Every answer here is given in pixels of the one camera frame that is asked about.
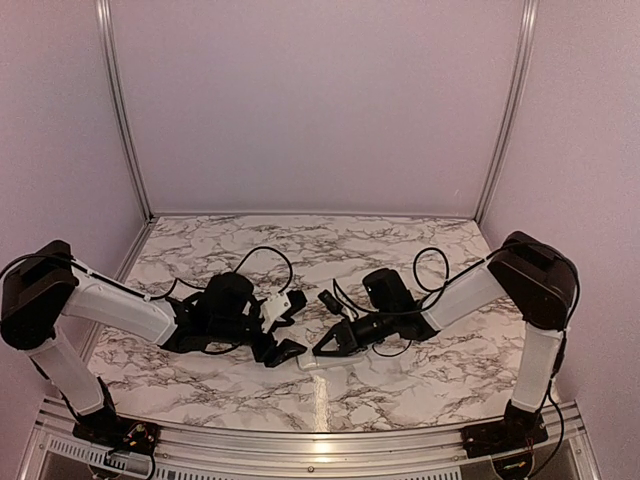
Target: black cable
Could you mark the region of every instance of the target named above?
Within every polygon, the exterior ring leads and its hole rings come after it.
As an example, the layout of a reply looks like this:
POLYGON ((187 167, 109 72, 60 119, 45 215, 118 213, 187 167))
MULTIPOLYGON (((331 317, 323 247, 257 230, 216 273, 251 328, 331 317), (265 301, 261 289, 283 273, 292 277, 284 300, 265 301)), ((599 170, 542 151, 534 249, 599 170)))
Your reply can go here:
POLYGON ((73 407, 71 406, 71 402, 69 402, 69 399, 66 397, 66 395, 64 393, 62 393, 62 391, 58 390, 60 392, 60 395, 62 396, 62 400, 64 400, 64 403, 67 405, 67 408, 69 409, 69 412, 71 412, 71 416, 73 417, 73 419, 80 423, 80 416, 76 413, 76 411, 73 409, 73 407))
POLYGON ((449 274, 451 273, 451 267, 449 265, 449 259, 447 258, 447 254, 444 253, 442 250, 440 250, 438 247, 427 247, 427 248, 423 248, 422 250, 420 250, 415 257, 413 257, 413 278, 415 278, 416 283, 418 284, 418 286, 424 290, 427 293, 433 293, 433 292, 438 292, 440 290, 443 290, 444 288, 446 288, 447 286, 447 282, 449 280, 449 274), (442 286, 435 288, 435 289, 430 289, 425 287, 422 282, 420 281, 420 278, 418 277, 418 261, 420 260, 420 257, 422 255, 424 255, 427 252, 435 252, 438 255, 440 255, 440 257, 442 257, 442 260, 444 261, 444 282, 442 284, 442 286))
POLYGON ((285 263, 287 264, 287 268, 289 269, 289 278, 287 279, 287 283, 285 283, 284 287, 282 287, 280 290, 278 290, 278 293, 284 293, 284 291, 287 288, 289 288, 289 285, 291 285, 291 282, 293 281, 293 265, 291 264, 291 261, 287 258, 287 256, 284 253, 282 253, 280 250, 276 249, 276 248, 269 247, 267 245, 261 245, 259 247, 252 248, 251 250, 249 250, 249 253, 247 253, 244 256, 244 258, 240 261, 238 266, 233 269, 233 273, 238 273, 238 270, 240 270, 240 267, 242 267, 242 265, 244 265, 244 263, 247 261, 247 259, 251 255, 253 255, 255 252, 260 251, 260 250, 268 250, 270 252, 275 253, 280 258, 282 258, 285 261, 285 263))
POLYGON ((549 455, 547 457, 547 459, 544 461, 544 463, 542 465, 540 465, 540 467, 538 467, 535 472, 533 472, 531 475, 529 475, 529 477, 528 477, 529 479, 537 476, 547 465, 549 465, 551 460, 553 460, 553 458, 558 453, 558 450, 560 450, 560 447, 562 446, 562 442, 564 440, 564 428, 565 428, 564 427, 564 417, 562 415, 562 410, 560 410, 560 407, 558 406, 558 404, 555 402, 555 400, 551 396, 551 385, 552 385, 552 383, 549 382, 549 388, 547 389, 546 398, 549 399, 549 401, 551 402, 551 405, 553 405, 553 407, 556 409, 556 412, 558 413, 558 417, 560 417, 560 438, 558 439, 558 443, 556 444, 556 447, 551 452, 551 455, 549 455))
POLYGON ((27 253, 26 255, 20 255, 19 257, 14 258, 9 263, 7 263, 2 270, 0 270, 0 280, 13 268, 16 264, 20 262, 24 262, 25 260, 29 260, 31 258, 48 258, 50 260, 55 260, 57 262, 62 262, 66 265, 70 265, 72 267, 76 267, 83 273, 87 273, 87 269, 82 265, 70 260, 68 258, 59 257, 57 255, 50 255, 46 253, 27 253))
POLYGON ((139 297, 139 298, 146 297, 145 293, 139 292, 137 290, 133 290, 132 288, 129 288, 129 287, 125 287, 121 283, 118 283, 118 282, 116 282, 115 280, 112 280, 109 277, 105 277, 103 275, 100 275, 99 273, 91 272, 89 274, 89 276, 97 278, 98 280, 100 280, 100 281, 102 281, 104 283, 107 283, 107 284, 111 285, 112 287, 117 288, 118 290, 122 290, 123 292, 129 293, 129 294, 134 295, 136 297, 139 297))
POLYGON ((406 352, 407 350, 409 350, 409 348, 411 347, 411 345, 413 345, 413 340, 409 340, 409 343, 407 343, 407 345, 400 350, 399 352, 396 353, 392 353, 391 355, 387 355, 386 353, 380 353, 379 351, 376 350, 376 344, 374 343, 373 345, 371 345, 371 350, 374 351, 374 353, 380 357, 385 357, 385 358, 393 358, 393 357, 399 357, 400 355, 402 355, 404 352, 406 352))
POLYGON ((146 480, 151 480, 156 474, 156 458, 153 456, 153 453, 149 455, 149 458, 151 459, 151 473, 146 478, 146 480))
POLYGON ((207 350, 201 350, 202 353, 206 353, 207 355, 224 355, 225 353, 233 352, 236 348, 240 347, 242 344, 238 343, 236 345, 232 345, 231 347, 225 350, 216 350, 214 352, 208 352, 207 350))
MULTIPOLYGON (((569 322, 569 320, 571 320, 571 317, 573 316, 573 314, 575 313, 575 310, 578 306, 578 302, 580 300, 580 292, 581 292, 581 286, 580 286, 580 278, 578 275, 578 270, 576 269, 575 265, 573 264, 573 262, 571 262, 571 260, 569 260, 567 257, 565 257, 564 255, 562 255, 560 252, 558 252, 555 248, 546 245, 544 243, 538 243, 538 242, 517 242, 517 243, 511 243, 508 245, 504 245, 496 250, 494 250, 493 252, 491 252, 489 255, 487 255, 485 258, 478 260, 477 262, 475 262, 474 264, 468 266, 467 268, 465 268, 463 271, 461 271, 460 273, 458 273, 457 275, 455 275, 453 278, 445 280, 445 283, 443 283, 443 285, 441 287, 439 287, 438 289, 433 290, 432 292, 430 292, 430 294, 436 293, 437 292, 437 296, 435 298, 434 301, 432 301, 429 305, 427 306, 423 306, 422 308, 418 309, 418 310, 410 310, 407 312, 398 312, 398 313, 393 313, 393 312, 376 312, 374 310, 369 310, 366 308, 361 307, 360 305, 358 305, 357 303, 355 303, 351 298, 349 298, 349 296, 344 292, 344 290, 340 287, 340 285, 338 284, 337 280, 334 278, 333 279, 333 283, 334 283, 334 288, 339 291, 342 296, 344 297, 345 300, 347 300, 351 306, 361 312, 364 313, 368 313, 370 315, 396 315, 396 316, 402 316, 402 315, 414 315, 416 313, 423 313, 426 312, 427 310, 429 310, 430 308, 433 308, 433 306, 440 300, 440 298, 442 297, 442 295, 444 294, 444 291, 446 290, 446 287, 451 284, 452 282, 454 282, 455 280, 457 280, 458 278, 462 277, 463 275, 469 273, 471 270, 474 270, 475 268, 479 267, 480 265, 484 264, 486 261, 488 261, 489 259, 491 259, 492 257, 494 257, 495 255, 497 255, 500 252, 503 252, 505 250, 510 250, 512 248, 516 248, 516 247, 522 247, 522 246, 535 246, 535 247, 539 247, 539 248, 543 248, 546 249, 552 253, 554 253, 555 255, 558 256, 559 260, 562 261, 563 263, 565 263, 568 267, 569 270, 571 271, 571 274, 574 277, 574 280, 576 282, 576 291, 575 291, 575 295, 573 297, 573 303, 571 305, 571 308, 569 309, 569 312, 567 314, 567 323, 569 322)), ((429 298, 429 295, 427 295, 427 297, 425 297, 425 299, 423 299, 423 305, 424 305, 424 301, 426 301, 429 298)))
POLYGON ((171 295, 173 293, 173 291, 178 286, 178 282, 182 283, 183 285, 186 285, 189 288, 193 288, 194 290, 200 290, 200 291, 204 290, 204 287, 199 287, 198 285, 194 285, 192 283, 189 283, 186 280, 183 280, 183 279, 181 279, 179 277, 175 277, 173 279, 173 283, 169 287, 169 290, 167 290, 164 293, 161 293, 160 295, 154 295, 152 297, 149 297, 149 300, 164 300, 165 298, 167 298, 169 295, 171 295))
POLYGON ((360 318, 360 314, 358 313, 358 310, 356 310, 351 305, 348 305, 347 303, 345 303, 343 300, 340 299, 340 295, 338 295, 338 289, 340 289, 340 292, 342 292, 342 295, 344 296, 344 298, 346 298, 348 301, 351 301, 351 299, 344 294, 344 291, 340 288, 340 286, 338 285, 338 282, 335 279, 332 282, 332 285, 333 285, 333 296, 335 297, 335 299, 343 307, 345 307, 347 310, 351 311, 351 313, 353 313, 354 318, 356 318, 356 319, 360 318))

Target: white wall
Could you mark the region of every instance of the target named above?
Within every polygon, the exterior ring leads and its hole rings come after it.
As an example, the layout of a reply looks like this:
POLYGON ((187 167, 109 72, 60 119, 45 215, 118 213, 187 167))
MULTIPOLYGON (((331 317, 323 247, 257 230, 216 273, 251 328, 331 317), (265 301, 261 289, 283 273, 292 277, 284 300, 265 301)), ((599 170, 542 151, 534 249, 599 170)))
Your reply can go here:
POLYGON ((522 10, 114 0, 153 208, 473 216, 522 10))
MULTIPOLYGON (((93 2, 0 3, 0 266, 62 238, 115 273, 142 219, 117 135, 93 2)), ((87 325, 67 323, 77 345, 87 325)), ((15 478, 45 389, 0 342, 0 477, 15 478)))
POLYGON ((640 4, 542 1, 526 91, 483 230, 577 264, 561 393, 577 395, 604 479, 640 478, 640 4))

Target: metal edge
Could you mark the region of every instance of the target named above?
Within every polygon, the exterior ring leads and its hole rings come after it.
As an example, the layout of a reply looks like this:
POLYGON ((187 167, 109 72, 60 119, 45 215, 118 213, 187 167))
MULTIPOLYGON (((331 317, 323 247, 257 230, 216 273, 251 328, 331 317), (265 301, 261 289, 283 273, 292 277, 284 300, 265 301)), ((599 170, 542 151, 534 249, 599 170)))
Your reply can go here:
POLYGON ((329 216, 329 217, 391 217, 391 218, 399 218, 399 217, 408 217, 408 218, 428 218, 428 219, 443 219, 443 220, 474 220, 471 216, 461 216, 461 215, 428 215, 419 212, 408 212, 408 213, 388 213, 388 212, 332 212, 332 211, 321 211, 321 210, 309 210, 309 211, 269 211, 269 210, 190 210, 190 211, 159 211, 155 212, 154 216, 161 217, 213 217, 213 216, 224 216, 224 217, 235 217, 235 216, 246 216, 246 215, 255 215, 255 216, 268 216, 268 215, 277 215, 277 216, 295 216, 295 215, 318 215, 318 216, 329 216))
POLYGON ((485 219, 489 204, 493 198, 498 178, 504 165, 509 140, 511 138, 511 133, 518 113, 518 107, 522 102, 522 95, 527 80, 529 64, 531 63, 531 52, 533 48, 533 38, 538 13, 538 2, 539 0, 525 0, 524 2, 520 35, 518 37, 518 46, 516 49, 516 60, 513 66, 507 103, 502 117, 502 123, 500 125, 496 145, 493 150, 491 163, 489 164, 489 169, 487 171, 487 177, 485 179, 484 186, 482 187, 482 192, 478 199, 478 204, 473 217, 479 226, 485 219))
MULTIPOLYGON (((574 403, 580 418, 582 418, 578 401, 575 400, 574 403)), ((584 430, 586 435, 571 439, 570 445, 573 460, 578 468, 581 480, 601 480, 602 475, 589 438, 589 429, 586 425, 584 425, 584 430)))
MULTIPOLYGON (((566 416, 566 438, 584 435, 575 403, 561 406, 566 416)), ((543 409, 550 438, 536 448, 554 444, 560 433, 553 407, 543 409)), ((410 430, 359 433, 250 432, 158 422, 158 466, 182 466, 229 475, 266 478, 353 478, 362 475, 409 474, 488 460, 467 459, 461 427, 452 424, 410 430)), ((64 404, 47 398, 37 428, 69 437, 73 419, 64 404)))
POLYGON ((47 440, 49 433, 33 428, 27 442, 27 448, 22 456, 22 463, 18 470, 17 480, 36 480, 46 457, 47 440))
POLYGON ((150 221, 153 219, 153 212, 151 211, 147 189, 144 185, 142 170, 140 169, 133 135, 129 126, 120 70, 118 68, 113 22, 111 19, 111 1, 96 0, 96 14, 107 70, 107 80, 109 82, 109 90, 113 101, 114 113, 122 141, 127 169, 129 170, 129 176, 140 213, 145 221, 150 221))
MULTIPOLYGON (((155 220, 151 220, 143 224, 115 274, 114 278, 117 281, 124 282, 129 276, 129 273, 131 272, 131 269, 133 268, 138 255, 140 255, 144 244, 147 242, 149 235, 151 235, 155 223, 155 220)), ((92 322, 91 328, 89 329, 89 332, 87 333, 85 340, 78 352, 80 358, 84 363, 89 362, 89 359, 93 354, 93 350, 96 348, 96 344, 98 343, 98 339, 100 338, 100 334, 102 333, 102 328, 103 326, 101 324, 92 322)))

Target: white marble tabletop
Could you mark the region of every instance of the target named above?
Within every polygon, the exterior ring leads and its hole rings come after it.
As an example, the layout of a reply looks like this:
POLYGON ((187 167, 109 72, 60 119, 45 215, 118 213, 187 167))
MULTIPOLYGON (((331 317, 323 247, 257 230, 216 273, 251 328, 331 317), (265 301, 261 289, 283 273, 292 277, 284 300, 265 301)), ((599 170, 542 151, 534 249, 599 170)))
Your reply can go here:
MULTIPOLYGON (((452 274, 488 253, 468 220, 345 216, 166 217, 155 226, 128 285, 158 294, 174 276, 206 285, 251 248, 270 245, 293 262, 292 286, 309 304, 296 324, 276 332, 314 345, 338 321, 317 300, 336 277, 368 305, 362 278, 394 268, 418 298, 411 274, 414 255, 438 246, 452 274)), ((442 281, 435 257, 421 262, 427 285, 442 281)), ((240 270, 258 297, 277 290, 287 269, 260 252, 240 270)), ((176 296, 191 293, 179 287, 176 296)), ((249 347, 210 357, 175 354, 134 335, 105 329, 90 360, 122 414, 190 425, 271 431, 338 432, 412 428, 501 415, 515 385, 524 342, 515 307, 499 301, 460 320, 437 337, 396 358, 369 351, 363 362, 302 372, 295 360, 268 369, 249 347)), ((386 342, 393 352, 404 341, 386 342)))

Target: white plastic part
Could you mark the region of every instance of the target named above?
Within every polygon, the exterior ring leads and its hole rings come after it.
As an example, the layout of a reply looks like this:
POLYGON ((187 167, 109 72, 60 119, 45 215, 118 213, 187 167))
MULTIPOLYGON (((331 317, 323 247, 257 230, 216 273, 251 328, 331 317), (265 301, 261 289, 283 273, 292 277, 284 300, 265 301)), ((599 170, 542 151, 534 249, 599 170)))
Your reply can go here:
POLYGON ((289 308, 291 308, 291 302, 289 302, 289 297, 287 297, 286 294, 277 293, 269 297, 260 306, 260 312, 264 318, 264 322, 262 322, 262 333, 267 333, 271 330, 274 322, 289 310, 289 308))
POLYGON ((350 322, 355 322, 356 318, 353 316, 353 312, 351 311, 350 308, 345 308, 346 312, 347 312, 347 317, 349 317, 349 321, 350 322))
POLYGON ((138 335, 162 345, 177 328, 173 308, 166 300, 148 301, 127 293, 78 269, 80 284, 62 315, 80 317, 138 335))
POLYGON ((549 386, 562 336, 562 332, 541 330, 527 323, 518 381, 511 398, 514 407, 527 412, 535 412, 540 408, 549 386))
POLYGON ((366 352, 356 353, 350 357, 316 357, 311 350, 307 350, 302 355, 298 355, 298 368, 303 372, 313 370, 323 370, 332 367, 344 367, 346 365, 354 365, 364 360, 366 352))
POLYGON ((100 410, 104 396, 98 379, 87 369, 62 330, 57 326, 54 329, 56 338, 49 338, 25 353, 64 393, 78 414, 100 410))
POLYGON ((487 269, 485 263, 452 282, 438 303, 422 315, 434 330, 440 331, 506 295, 507 292, 487 269))

